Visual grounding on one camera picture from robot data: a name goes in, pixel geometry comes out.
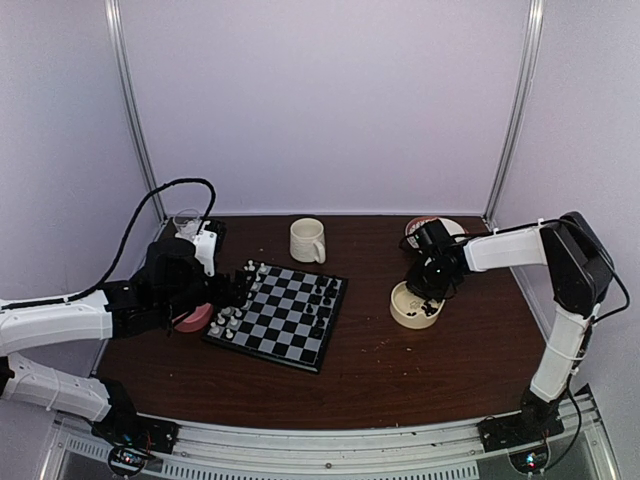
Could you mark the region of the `cream bowl of black pieces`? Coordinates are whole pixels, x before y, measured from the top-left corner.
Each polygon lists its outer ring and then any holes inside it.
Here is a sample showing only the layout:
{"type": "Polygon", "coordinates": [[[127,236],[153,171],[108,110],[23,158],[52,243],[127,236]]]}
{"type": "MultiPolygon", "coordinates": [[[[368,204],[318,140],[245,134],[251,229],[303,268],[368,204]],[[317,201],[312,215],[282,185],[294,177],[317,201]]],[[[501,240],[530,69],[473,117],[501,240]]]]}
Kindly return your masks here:
{"type": "Polygon", "coordinates": [[[389,310],[401,326],[422,330],[431,327],[439,318],[446,301],[425,300],[407,288],[407,282],[398,283],[390,295],[389,310]]]}

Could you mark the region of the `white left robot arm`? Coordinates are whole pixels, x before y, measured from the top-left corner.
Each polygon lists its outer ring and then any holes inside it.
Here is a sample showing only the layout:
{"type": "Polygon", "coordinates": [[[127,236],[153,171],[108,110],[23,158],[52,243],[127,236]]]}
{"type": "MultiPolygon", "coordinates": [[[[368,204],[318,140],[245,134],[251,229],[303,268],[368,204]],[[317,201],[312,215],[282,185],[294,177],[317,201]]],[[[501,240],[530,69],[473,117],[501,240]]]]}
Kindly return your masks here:
{"type": "Polygon", "coordinates": [[[184,239],[156,241],[128,280],[86,292],[1,307],[1,397],[80,416],[123,444],[137,442],[144,424],[121,383],[81,378],[22,356],[30,348],[79,340],[123,339],[147,331],[170,332],[205,304],[245,304],[252,273],[216,271],[215,247],[184,239]]]}

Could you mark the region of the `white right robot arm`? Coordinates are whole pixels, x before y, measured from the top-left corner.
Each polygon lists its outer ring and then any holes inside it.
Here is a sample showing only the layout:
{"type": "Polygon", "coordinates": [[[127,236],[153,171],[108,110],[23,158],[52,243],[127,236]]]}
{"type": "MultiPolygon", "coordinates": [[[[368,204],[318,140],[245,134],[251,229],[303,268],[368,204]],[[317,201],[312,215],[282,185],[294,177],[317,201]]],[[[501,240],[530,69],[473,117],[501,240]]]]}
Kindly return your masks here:
{"type": "Polygon", "coordinates": [[[611,257],[595,232],[578,212],[479,234],[451,231],[446,220],[432,218],[407,229],[401,244],[417,254],[407,289],[429,309],[452,297],[471,275],[523,268],[546,273],[555,319],[523,395],[523,412],[512,423],[519,440],[535,440],[550,426],[550,410],[584,359],[614,279],[611,257]]]}

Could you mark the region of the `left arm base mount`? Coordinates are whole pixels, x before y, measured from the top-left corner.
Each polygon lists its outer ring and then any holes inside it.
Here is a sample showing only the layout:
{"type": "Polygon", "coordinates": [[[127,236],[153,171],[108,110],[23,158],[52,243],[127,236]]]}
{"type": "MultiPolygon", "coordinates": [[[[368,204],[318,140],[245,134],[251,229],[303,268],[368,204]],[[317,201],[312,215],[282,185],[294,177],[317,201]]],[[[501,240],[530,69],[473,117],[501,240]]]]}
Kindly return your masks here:
{"type": "Polygon", "coordinates": [[[179,433],[179,425],[175,422],[139,415],[105,418],[89,425],[94,436],[111,446],[107,465],[114,474],[123,478],[141,473],[158,459],[158,454],[171,454],[179,433]]]}

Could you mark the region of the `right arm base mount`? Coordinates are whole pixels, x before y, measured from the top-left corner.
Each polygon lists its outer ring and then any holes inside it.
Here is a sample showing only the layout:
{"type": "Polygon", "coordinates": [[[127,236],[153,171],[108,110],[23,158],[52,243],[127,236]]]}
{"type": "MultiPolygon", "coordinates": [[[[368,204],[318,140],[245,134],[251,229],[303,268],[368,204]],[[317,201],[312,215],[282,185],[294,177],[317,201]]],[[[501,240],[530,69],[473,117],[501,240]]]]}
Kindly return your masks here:
{"type": "Polygon", "coordinates": [[[565,431],[557,418],[542,426],[527,426],[521,413],[488,416],[477,429],[484,451],[506,450],[511,466],[521,474],[542,472],[551,462],[550,438],[565,431]]]}

